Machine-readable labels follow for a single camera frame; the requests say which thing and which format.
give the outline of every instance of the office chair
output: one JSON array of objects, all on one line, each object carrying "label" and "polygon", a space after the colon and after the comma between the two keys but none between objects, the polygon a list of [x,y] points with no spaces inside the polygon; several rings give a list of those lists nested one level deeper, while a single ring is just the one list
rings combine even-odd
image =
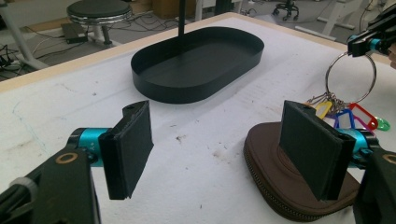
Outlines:
[{"label": "office chair", "polygon": [[109,48],[120,43],[110,40],[107,25],[125,21],[132,16],[131,6],[121,0],[82,0],[67,8],[67,15],[71,22],[93,26],[93,40],[102,40]]},{"label": "office chair", "polygon": [[291,12],[292,12],[292,11],[296,11],[296,12],[297,12],[297,15],[294,16],[293,20],[294,20],[294,21],[297,21],[297,20],[298,20],[298,16],[299,16],[300,11],[299,11],[299,8],[297,8],[297,7],[294,5],[294,1],[292,1],[292,0],[287,0],[286,3],[276,4],[276,8],[275,8],[274,11],[273,11],[273,15],[274,15],[274,16],[277,16],[277,15],[279,14],[279,10],[280,10],[280,9],[286,10],[286,11],[287,11],[286,16],[283,17],[283,21],[286,21],[288,18],[291,17]]}]

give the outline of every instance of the metal key ring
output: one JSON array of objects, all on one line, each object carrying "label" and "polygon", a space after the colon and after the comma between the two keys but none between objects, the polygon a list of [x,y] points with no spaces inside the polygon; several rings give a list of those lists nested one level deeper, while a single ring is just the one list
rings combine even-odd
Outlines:
[{"label": "metal key ring", "polygon": [[[347,52],[342,53],[341,55],[339,55],[332,62],[332,64],[330,64],[329,69],[327,69],[327,72],[326,72],[326,92],[327,93],[331,93],[330,90],[329,90],[329,74],[330,74],[330,71],[332,70],[332,67],[335,65],[335,63],[337,63],[338,60],[340,60],[342,57],[347,56],[347,55],[348,55]],[[354,103],[358,103],[358,102],[362,101],[364,98],[367,97],[368,94],[370,94],[370,92],[372,91],[372,89],[374,87],[374,84],[375,84],[375,81],[376,81],[376,67],[375,67],[375,63],[374,63],[373,59],[369,55],[365,54],[364,56],[369,60],[369,62],[371,63],[371,65],[373,67],[373,82],[372,82],[372,84],[370,86],[370,89],[366,93],[364,93],[364,95],[360,99],[358,99],[358,100],[356,100],[354,102],[345,103],[345,105],[354,104]]]}]

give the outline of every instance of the white tabletop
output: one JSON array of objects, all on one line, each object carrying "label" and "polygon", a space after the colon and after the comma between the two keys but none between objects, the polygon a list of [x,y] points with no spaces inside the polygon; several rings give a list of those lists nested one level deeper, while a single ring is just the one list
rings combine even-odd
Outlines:
[{"label": "white tabletop", "polygon": [[[243,144],[254,125],[281,120],[284,100],[304,102],[325,92],[326,70],[346,48],[236,15],[199,24],[258,36],[265,45],[262,61],[201,102],[150,100],[154,148],[132,199],[110,201],[103,169],[92,168],[104,223],[293,223],[260,195],[245,164]],[[76,128],[113,127],[124,106],[148,99],[134,87],[130,66],[141,47],[126,44],[39,71],[32,74],[33,81],[21,78],[0,85],[1,191],[62,149]],[[350,70],[361,63],[349,65],[343,72],[359,86],[360,75]],[[377,82],[361,105],[395,125],[396,71],[376,65]],[[393,129],[375,133],[383,148],[395,151]],[[351,173],[361,180],[362,171]],[[348,208],[316,223],[354,223],[354,218]]]}]

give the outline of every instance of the colorful key tag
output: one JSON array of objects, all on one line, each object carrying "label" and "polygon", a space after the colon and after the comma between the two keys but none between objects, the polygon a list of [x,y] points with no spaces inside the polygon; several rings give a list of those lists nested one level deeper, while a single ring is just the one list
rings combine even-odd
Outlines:
[{"label": "colorful key tag", "polygon": [[326,115],[323,118],[323,121],[328,123],[330,126],[336,128],[338,125],[338,118],[335,115]]},{"label": "colorful key tag", "polygon": [[369,127],[367,127],[367,124],[364,123],[364,121],[361,120],[359,117],[353,116],[353,119],[355,120],[355,128],[356,129],[365,129],[365,130],[369,131],[370,133],[374,134],[373,131],[371,129],[369,129]]},{"label": "colorful key tag", "polygon": [[320,119],[324,119],[324,117],[327,115],[329,110],[332,108],[332,102],[326,101],[318,104],[315,109],[317,110],[316,115]]},{"label": "colorful key tag", "polygon": [[378,122],[378,127],[377,127],[378,130],[389,131],[390,124],[389,124],[389,122],[387,120],[381,119],[381,118],[378,118],[378,117],[375,117],[375,119]]},{"label": "colorful key tag", "polygon": [[375,130],[378,127],[378,121],[367,110],[356,103],[349,104],[349,109],[353,115],[361,119],[370,130]]},{"label": "colorful key tag", "polygon": [[350,109],[343,109],[335,115],[338,118],[336,128],[355,129],[355,120]]}]

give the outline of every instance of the keychain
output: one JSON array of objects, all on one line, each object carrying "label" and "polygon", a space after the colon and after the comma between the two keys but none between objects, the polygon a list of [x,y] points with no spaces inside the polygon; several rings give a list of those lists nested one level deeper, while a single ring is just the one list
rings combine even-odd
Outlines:
[{"label": "keychain", "polygon": [[347,55],[347,52],[339,55],[329,66],[325,78],[326,91],[319,96],[313,96],[311,99],[307,100],[305,104],[314,107],[317,110],[316,115],[320,119],[323,119],[329,125],[337,129],[363,128],[370,132],[375,129],[388,131],[390,129],[390,124],[385,119],[373,116],[358,104],[358,102],[362,101],[370,94],[376,81],[375,63],[369,55],[364,56],[369,60],[373,67],[373,80],[369,90],[364,93],[361,98],[354,102],[346,103],[343,100],[338,99],[335,93],[330,91],[329,75],[332,67],[338,62],[338,60]]}]

